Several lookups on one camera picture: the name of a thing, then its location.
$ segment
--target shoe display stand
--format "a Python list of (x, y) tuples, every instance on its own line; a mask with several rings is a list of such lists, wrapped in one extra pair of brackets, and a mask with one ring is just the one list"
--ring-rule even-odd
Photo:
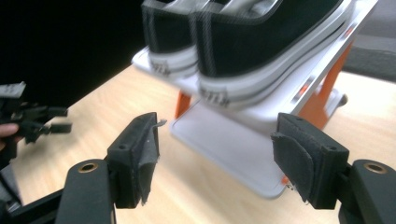
[[(273, 158), (270, 134), (276, 130), (279, 112), (298, 115), (323, 128), (345, 95), (333, 88), (355, 34), (373, 10), (376, 0), (354, 1), (347, 30), (330, 46), (295, 69), (259, 104), (231, 110), (200, 100), (198, 75), (167, 79), (153, 73), (148, 49), (132, 63), (148, 75), (180, 89), (176, 120), (171, 133), (213, 161), (264, 198), (275, 198), (285, 188), (283, 173)], [(191, 103), (191, 97), (197, 100)]]

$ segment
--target orange stand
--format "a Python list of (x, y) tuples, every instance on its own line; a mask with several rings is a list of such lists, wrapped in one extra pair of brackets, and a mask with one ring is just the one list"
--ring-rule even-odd
[[(314, 92), (298, 114), (298, 116), (308, 120), (320, 129), (323, 129), (325, 124), (329, 120), (325, 111), (325, 105), (329, 99), (330, 93), (332, 92), (335, 80), (337, 79), (338, 74), (341, 72), (341, 69), (344, 65), (351, 46), (352, 44), (349, 44), (346, 50), (344, 50), (343, 54), (332, 66), (332, 69), (329, 71), (328, 75), (324, 79), (323, 86), (320, 92)], [(189, 109), (190, 102), (191, 96), (180, 91), (177, 99), (177, 108), (175, 114), (176, 119), (178, 119), (184, 112)]]

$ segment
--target sneaker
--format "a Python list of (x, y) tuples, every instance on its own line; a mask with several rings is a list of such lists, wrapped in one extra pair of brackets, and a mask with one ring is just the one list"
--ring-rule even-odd
[(261, 0), (230, 7), (235, 2), (191, 14), (200, 94), (222, 107), (262, 101), (340, 36), (353, 12), (351, 0)]
[(189, 77), (197, 69), (197, 53), (190, 34), (189, 14), (207, 0), (145, 0), (143, 27), (148, 59), (154, 74)]

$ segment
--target black sneaker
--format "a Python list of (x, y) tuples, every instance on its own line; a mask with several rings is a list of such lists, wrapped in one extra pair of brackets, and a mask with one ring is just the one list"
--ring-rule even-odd
[(152, 71), (163, 77), (178, 78), (195, 74), (196, 48), (191, 40), (188, 15), (207, 0), (145, 0), (143, 27)]
[(351, 0), (263, 0), (239, 11), (227, 5), (191, 15), (200, 93), (223, 107), (261, 101), (340, 36), (353, 12)]

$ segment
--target wooden table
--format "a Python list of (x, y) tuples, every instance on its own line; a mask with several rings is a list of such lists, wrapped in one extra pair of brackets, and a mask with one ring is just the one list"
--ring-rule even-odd
[[(348, 96), (324, 132), (350, 150), (349, 161), (370, 159), (396, 168), (396, 86), (342, 73), (335, 86)], [(19, 144), (12, 165), (24, 203), (64, 186), (68, 169), (102, 159), (136, 116), (156, 111), (173, 119), (178, 89), (128, 67), (72, 105), (73, 131)], [(225, 174), (170, 133), (159, 129), (161, 158), (145, 206), (117, 210), (118, 223), (338, 223), (338, 208), (317, 211), (286, 189), (265, 200)]]

